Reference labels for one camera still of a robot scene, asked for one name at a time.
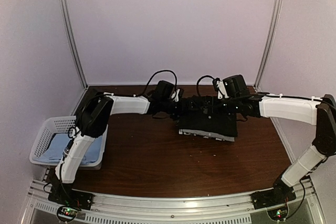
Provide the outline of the black long sleeve shirt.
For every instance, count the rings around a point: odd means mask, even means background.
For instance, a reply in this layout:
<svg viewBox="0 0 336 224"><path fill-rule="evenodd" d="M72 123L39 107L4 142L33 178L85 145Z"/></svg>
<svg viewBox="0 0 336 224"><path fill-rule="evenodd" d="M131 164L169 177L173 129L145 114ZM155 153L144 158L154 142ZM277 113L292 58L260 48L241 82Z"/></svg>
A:
<svg viewBox="0 0 336 224"><path fill-rule="evenodd" d="M177 127L179 129L188 130L202 130L206 132L219 133L224 136L231 136L236 138L238 136L237 131L237 116L234 113L231 114L212 114L207 115L202 112L203 97L216 97L216 96L192 96L195 104L197 105L197 111L191 112L185 116L180 117L177 120Z"/></svg>

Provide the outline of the grey cloth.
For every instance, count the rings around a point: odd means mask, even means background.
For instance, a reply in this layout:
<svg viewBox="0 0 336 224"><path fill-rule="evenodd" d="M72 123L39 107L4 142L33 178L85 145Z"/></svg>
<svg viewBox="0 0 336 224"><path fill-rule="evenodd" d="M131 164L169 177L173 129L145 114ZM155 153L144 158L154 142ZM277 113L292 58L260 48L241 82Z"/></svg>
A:
<svg viewBox="0 0 336 224"><path fill-rule="evenodd" d="M188 129L179 129L178 133L180 135L192 135L192 136L201 136L203 138L212 138L218 141L228 141L234 142L235 138L231 136L224 136L219 133L206 132L202 130L188 130Z"/></svg>

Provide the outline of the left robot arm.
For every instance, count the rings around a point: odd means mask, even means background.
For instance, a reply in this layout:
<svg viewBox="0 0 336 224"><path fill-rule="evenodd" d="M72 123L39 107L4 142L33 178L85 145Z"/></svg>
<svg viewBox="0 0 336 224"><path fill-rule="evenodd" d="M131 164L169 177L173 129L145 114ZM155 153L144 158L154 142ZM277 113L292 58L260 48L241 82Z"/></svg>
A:
<svg viewBox="0 0 336 224"><path fill-rule="evenodd" d="M62 150L61 158L49 184L48 199L64 205L75 204L81 195L72 185L77 170L92 143L107 129L113 114L167 113L178 120L198 110L196 97L183 98L183 90L167 81L159 81L154 90L133 96L96 92L76 114L75 124L68 130L69 142Z"/></svg>

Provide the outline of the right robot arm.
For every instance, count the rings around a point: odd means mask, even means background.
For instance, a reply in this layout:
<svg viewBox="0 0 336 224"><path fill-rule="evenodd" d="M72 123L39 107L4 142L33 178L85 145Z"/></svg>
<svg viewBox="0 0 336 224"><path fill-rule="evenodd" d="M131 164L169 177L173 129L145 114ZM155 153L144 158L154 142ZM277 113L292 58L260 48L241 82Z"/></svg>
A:
<svg viewBox="0 0 336 224"><path fill-rule="evenodd" d="M250 93L240 74L212 78L217 92L214 107L243 118L281 118L315 126L311 145L274 182L269 192L272 203L279 204L289 196L292 187L320 164L335 155L335 99L326 94L321 98L296 97L267 92Z"/></svg>

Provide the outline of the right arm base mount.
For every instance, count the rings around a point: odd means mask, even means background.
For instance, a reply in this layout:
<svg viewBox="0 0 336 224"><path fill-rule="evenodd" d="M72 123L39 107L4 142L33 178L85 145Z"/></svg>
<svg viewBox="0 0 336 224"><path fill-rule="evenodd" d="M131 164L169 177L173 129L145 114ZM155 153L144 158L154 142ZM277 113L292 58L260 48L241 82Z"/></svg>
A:
<svg viewBox="0 0 336 224"><path fill-rule="evenodd" d="M292 187L275 186L272 189L256 191L251 194L254 209L273 207L295 199L296 194Z"/></svg>

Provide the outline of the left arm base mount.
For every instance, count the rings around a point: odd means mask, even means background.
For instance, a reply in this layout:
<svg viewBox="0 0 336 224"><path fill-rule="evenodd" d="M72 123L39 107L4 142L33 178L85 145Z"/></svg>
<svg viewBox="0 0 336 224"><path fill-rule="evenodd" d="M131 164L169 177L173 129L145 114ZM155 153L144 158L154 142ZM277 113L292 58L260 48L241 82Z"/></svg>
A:
<svg viewBox="0 0 336 224"><path fill-rule="evenodd" d="M48 200L80 210L90 210L93 202L93 194L73 189L67 190L62 187L52 187Z"/></svg>

